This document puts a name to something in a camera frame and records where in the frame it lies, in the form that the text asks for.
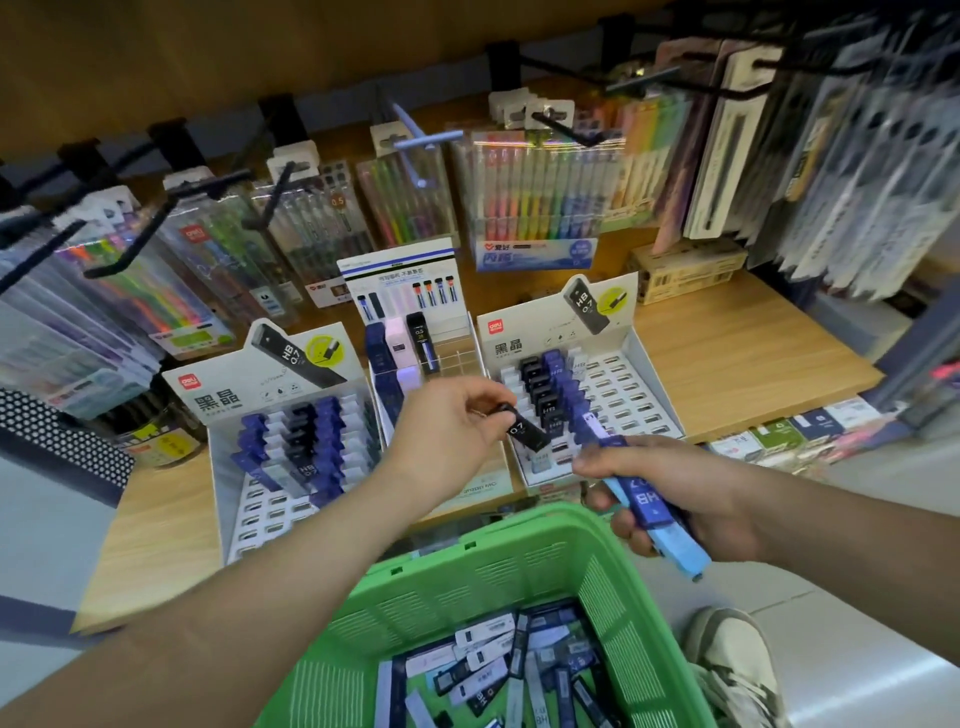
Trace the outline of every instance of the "colorful pens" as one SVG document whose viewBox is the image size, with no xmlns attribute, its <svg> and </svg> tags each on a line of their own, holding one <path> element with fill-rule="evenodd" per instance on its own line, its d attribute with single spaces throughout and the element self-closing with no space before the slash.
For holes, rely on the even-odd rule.
<svg viewBox="0 0 960 728">
<path fill-rule="evenodd" d="M 415 187 L 399 153 L 357 164 L 357 177 L 388 247 L 456 233 L 456 219 L 439 147 L 405 152 L 426 187 Z"/>
</svg>

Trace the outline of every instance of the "pen package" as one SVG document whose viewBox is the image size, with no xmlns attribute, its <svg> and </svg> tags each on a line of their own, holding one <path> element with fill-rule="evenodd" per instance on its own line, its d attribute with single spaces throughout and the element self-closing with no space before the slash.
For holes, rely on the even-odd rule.
<svg viewBox="0 0 960 728">
<path fill-rule="evenodd" d="M 273 191 L 270 182 L 258 185 L 253 206 L 262 211 Z M 270 232 L 308 291 L 340 277 L 340 258 L 375 249 L 345 161 L 289 183 L 280 194 Z"/>
<path fill-rule="evenodd" d="M 182 201 L 157 236 L 237 321 L 250 324 L 266 314 L 280 324 L 295 323 L 302 295 L 267 239 L 241 226 L 252 215 L 238 194 L 219 201 L 196 197 Z"/>
<path fill-rule="evenodd" d="M 450 235 L 456 243 L 456 216 L 440 147 L 394 152 L 360 162 L 356 171 L 386 247 L 441 235 Z"/>
<path fill-rule="evenodd" d="M 132 240 L 129 233 L 72 242 L 56 255 L 72 269 L 77 282 L 175 358 L 190 359 L 233 346 L 230 329 L 149 245 L 121 273 L 83 278 L 83 271 L 115 262 Z"/>
</svg>

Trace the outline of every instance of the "hanging product card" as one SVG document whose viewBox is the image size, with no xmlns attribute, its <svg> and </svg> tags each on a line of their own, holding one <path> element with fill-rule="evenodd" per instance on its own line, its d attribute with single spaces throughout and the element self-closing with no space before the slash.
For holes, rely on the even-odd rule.
<svg viewBox="0 0 960 728">
<path fill-rule="evenodd" d="M 434 339 L 468 333 L 451 238 L 357 255 L 337 265 L 364 324 L 420 312 Z"/>
<path fill-rule="evenodd" d="M 239 352 L 169 370 L 163 378 L 204 425 L 212 425 L 363 379 L 364 372 L 340 322 L 287 335 L 258 319 Z"/>
<path fill-rule="evenodd" d="M 776 71 L 755 68 L 754 63 L 779 61 L 782 55 L 781 48 L 766 45 L 731 54 L 723 87 L 749 91 L 769 84 Z M 684 227 L 686 237 L 717 237 L 723 232 L 764 104 L 766 95 L 749 101 L 721 99 L 717 103 L 705 152 L 707 156 L 701 163 Z"/>
</svg>

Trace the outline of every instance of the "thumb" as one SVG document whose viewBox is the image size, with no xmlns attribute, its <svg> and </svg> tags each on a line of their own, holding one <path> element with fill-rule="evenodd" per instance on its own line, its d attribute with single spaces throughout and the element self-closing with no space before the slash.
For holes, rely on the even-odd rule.
<svg viewBox="0 0 960 728">
<path fill-rule="evenodd" d="M 612 475 L 635 475 L 653 478 L 657 471 L 656 453 L 652 448 L 599 448 L 596 445 L 580 450 L 573 459 L 573 471 L 583 477 L 602 478 Z"/>
<path fill-rule="evenodd" d="M 492 445 L 497 440 L 503 439 L 514 422 L 516 422 L 516 415 L 513 412 L 494 412 L 478 422 L 477 428 L 483 435 L 484 441 Z"/>
</svg>

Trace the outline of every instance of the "blue label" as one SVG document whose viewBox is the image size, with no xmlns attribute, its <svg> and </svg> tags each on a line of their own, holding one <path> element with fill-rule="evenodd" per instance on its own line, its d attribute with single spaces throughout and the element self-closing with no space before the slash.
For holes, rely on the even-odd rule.
<svg viewBox="0 0 960 728">
<path fill-rule="evenodd" d="M 596 238 L 474 243 L 477 270 L 559 271 L 586 270 L 593 264 Z"/>
</svg>

